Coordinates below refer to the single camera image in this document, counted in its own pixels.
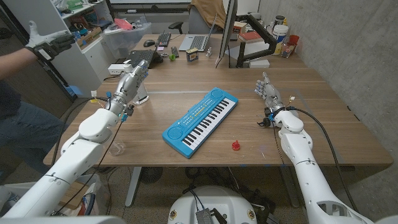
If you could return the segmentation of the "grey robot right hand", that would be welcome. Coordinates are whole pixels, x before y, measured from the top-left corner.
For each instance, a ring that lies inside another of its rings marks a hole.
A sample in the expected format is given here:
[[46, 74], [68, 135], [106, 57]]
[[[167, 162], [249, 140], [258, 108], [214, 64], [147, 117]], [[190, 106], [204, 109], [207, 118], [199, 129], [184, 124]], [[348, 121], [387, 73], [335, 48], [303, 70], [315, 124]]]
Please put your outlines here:
[[254, 90], [265, 102], [265, 105], [270, 109], [271, 113], [276, 114], [278, 110], [284, 107], [282, 98], [278, 90], [270, 83], [266, 72], [262, 73], [263, 81], [256, 82], [256, 89]]

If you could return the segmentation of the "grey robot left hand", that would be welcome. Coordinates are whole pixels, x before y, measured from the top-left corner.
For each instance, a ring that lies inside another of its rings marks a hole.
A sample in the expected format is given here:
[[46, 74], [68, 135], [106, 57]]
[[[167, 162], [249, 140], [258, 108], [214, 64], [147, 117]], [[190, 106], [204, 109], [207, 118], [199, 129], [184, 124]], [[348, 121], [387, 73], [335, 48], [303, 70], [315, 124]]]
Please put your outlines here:
[[116, 115], [120, 115], [131, 101], [134, 105], [141, 105], [149, 99], [144, 85], [144, 79], [148, 76], [148, 61], [141, 60], [135, 67], [129, 62], [130, 60], [123, 62], [124, 74], [113, 96], [105, 105], [107, 110]]

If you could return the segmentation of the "person's white-green gloved hand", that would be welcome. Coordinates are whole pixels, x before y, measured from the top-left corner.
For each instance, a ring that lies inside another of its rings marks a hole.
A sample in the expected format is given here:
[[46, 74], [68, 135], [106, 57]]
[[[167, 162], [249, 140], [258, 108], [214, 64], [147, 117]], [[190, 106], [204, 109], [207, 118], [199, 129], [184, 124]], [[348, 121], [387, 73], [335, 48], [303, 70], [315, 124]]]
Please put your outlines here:
[[30, 36], [25, 46], [38, 58], [52, 61], [59, 53], [68, 50], [75, 43], [74, 35], [67, 30], [61, 30], [48, 35], [39, 35], [37, 24], [29, 21]]

